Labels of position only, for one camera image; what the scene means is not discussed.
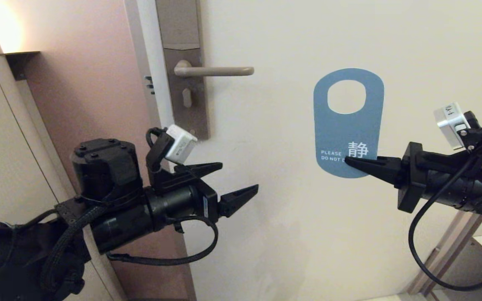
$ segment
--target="door lever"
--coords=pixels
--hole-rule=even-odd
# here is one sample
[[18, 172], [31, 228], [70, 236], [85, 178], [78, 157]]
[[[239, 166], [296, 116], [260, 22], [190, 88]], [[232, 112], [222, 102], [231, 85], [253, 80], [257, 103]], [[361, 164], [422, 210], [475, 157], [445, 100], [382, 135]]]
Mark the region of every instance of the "door lever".
[[254, 74], [254, 67], [193, 67], [182, 59], [174, 67], [174, 74], [180, 77], [249, 76]]

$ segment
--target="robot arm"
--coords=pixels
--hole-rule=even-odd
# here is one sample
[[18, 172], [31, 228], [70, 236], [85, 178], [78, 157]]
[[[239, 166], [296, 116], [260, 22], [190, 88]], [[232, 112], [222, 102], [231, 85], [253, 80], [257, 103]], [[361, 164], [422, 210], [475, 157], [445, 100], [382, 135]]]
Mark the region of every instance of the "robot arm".
[[[151, 135], [157, 137], [152, 141]], [[90, 225], [101, 254], [111, 260], [145, 265], [180, 265], [208, 255], [217, 243], [215, 223], [231, 217], [258, 192], [258, 185], [223, 195], [201, 177], [222, 168], [221, 163], [184, 166], [196, 138], [173, 125], [147, 133], [146, 156], [151, 186], [142, 179], [132, 143], [95, 139], [81, 143], [71, 156], [82, 193], [55, 206], [25, 225], [0, 223], [0, 300], [61, 301], [80, 293], [84, 264], [90, 255], [82, 229]], [[174, 173], [161, 161], [178, 164]], [[39, 223], [49, 215], [57, 218]], [[181, 222], [199, 220], [211, 227], [215, 239], [197, 255], [180, 259], [151, 259], [110, 252], [151, 232]]]
[[419, 210], [409, 230], [409, 246], [419, 267], [445, 288], [471, 291], [482, 288], [454, 286], [434, 276], [422, 263], [414, 246], [415, 227], [425, 212], [439, 202], [458, 210], [482, 214], [482, 127], [472, 112], [462, 113], [456, 103], [435, 112], [438, 126], [453, 146], [464, 148], [453, 155], [423, 151], [420, 143], [409, 143], [403, 158], [377, 160], [347, 157], [345, 162], [386, 181], [399, 190], [397, 208], [412, 213], [420, 198], [428, 202]]

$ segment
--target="door hanger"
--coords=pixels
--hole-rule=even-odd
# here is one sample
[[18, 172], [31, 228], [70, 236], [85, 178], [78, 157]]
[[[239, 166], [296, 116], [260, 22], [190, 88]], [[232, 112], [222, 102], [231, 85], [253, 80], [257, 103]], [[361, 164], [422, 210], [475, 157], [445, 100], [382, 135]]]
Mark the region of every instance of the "door hanger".
[[[328, 90], [342, 80], [354, 80], [366, 89], [364, 106], [350, 114], [340, 114], [329, 108]], [[313, 91], [315, 119], [315, 156], [327, 173], [342, 178], [360, 178], [365, 175], [345, 163], [346, 156], [377, 158], [379, 145], [384, 84], [373, 72], [348, 68], [327, 74]]]

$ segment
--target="wall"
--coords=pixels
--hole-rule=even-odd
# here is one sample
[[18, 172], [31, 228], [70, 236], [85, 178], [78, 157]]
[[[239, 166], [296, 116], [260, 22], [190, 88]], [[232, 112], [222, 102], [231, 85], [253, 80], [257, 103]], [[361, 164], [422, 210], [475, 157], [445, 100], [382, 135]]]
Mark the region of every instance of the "wall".
[[[147, 102], [122, 0], [7, 0], [23, 33], [17, 51], [41, 51], [26, 70], [46, 128], [74, 186], [69, 155], [81, 141], [114, 137], [135, 143], [147, 182], [144, 135], [159, 125]], [[172, 229], [151, 234], [121, 252], [183, 256]], [[128, 297], [187, 298], [182, 267], [113, 265]]]
[[[205, 178], [220, 194], [256, 183], [260, 192], [219, 221], [216, 249], [191, 265], [199, 299], [355, 301], [406, 289], [419, 272], [407, 246], [413, 215], [396, 209], [392, 185], [317, 165], [314, 86], [335, 70], [370, 70], [385, 84], [378, 154], [400, 157], [409, 141], [451, 153], [432, 112], [458, 101], [482, 124], [482, 2], [200, 3], [204, 63], [256, 72], [206, 80], [211, 139], [189, 163], [223, 162]], [[436, 204], [422, 219], [422, 259], [455, 213]], [[189, 253], [207, 246], [209, 229], [184, 229]]]

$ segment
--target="door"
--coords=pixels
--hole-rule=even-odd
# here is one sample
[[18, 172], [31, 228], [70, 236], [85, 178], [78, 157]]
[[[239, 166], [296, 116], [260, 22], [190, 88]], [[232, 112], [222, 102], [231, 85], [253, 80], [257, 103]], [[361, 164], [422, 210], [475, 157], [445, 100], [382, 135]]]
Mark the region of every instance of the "door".
[[[4, 57], [0, 57], [0, 60], [6, 63]], [[54, 183], [54, 178], [46, 174], [47, 170], [41, 169], [40, 164], [45, 166], [51, 163], [35, 156], [32, 151], [35, 145], [41, 145], [42, 142], [31, 137], [26, 139], [25, 133], [35, 129], [24, 128], [25, 124], [17, 121], [23, 117], [23, 112], [16, 107], [13, 111], [10, 103], [16, 104], [22, 100], [17, 88], [11, 86], [13, 84], [10, 69], [0, 61], [0, 221], [23, 224], [52, 209], [58, 202], [55, 187], [62, 185]], [[71, 295], [67, 300], [113, 300], [91, 262], [85, 265], [84, 280], [86, 286], [82, 293]]]
[[[139, 8], [168, 126], [174, 97], [163, 29], [153, 1]], [[402, 156], [409, 141], [451, 153], [432, 112], [458, 101], [482, 122], [482, 2], [201, 0], [199, 10], [203, 63], [250, 65], [255, 73], [206, 78], [209, 139], [188, 163], [223, 162], [206, 178], [219, 193], [253, 184], [260, 192], [219, 221], [215, 251], [191, 265], [197, 297], [355, 301], [406, 289], [419, 271], [407, 246], [413, 215], [397, 210], [390, 185], [319, 167], [314, 88], [333, 71], [370, 71], [385, 91], [377, 154]], [[365, 93], [335, 84], [329, 105], [362, 107]], [[436, 204], [422, 220], [415, 241], [423, 259], [455, 213]], [[209, 243], [205, 227], [184, 229], [189, 254]]]

